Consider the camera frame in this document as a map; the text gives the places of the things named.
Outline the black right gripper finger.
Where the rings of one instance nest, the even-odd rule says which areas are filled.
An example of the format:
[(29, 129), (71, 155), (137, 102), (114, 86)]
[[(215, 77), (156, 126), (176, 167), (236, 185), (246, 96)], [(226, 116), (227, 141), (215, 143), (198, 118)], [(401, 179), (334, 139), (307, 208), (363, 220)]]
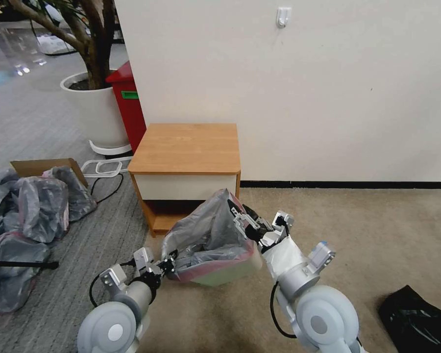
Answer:
[(239, 232), (244, 239), (252, 240), (252, 226), (250, 222), (246, 220), (234, 220), (235, 229)]
[(233, 219), (237, 223), (245, 223), (249, 222), (248, 220), (248, 214), (246, 213), (245, 209), (240, 205), (238, 206), (237, 203), (235, 203), (232, 200), (227, 200), (228, 208), (230, 213), (233, 216)]

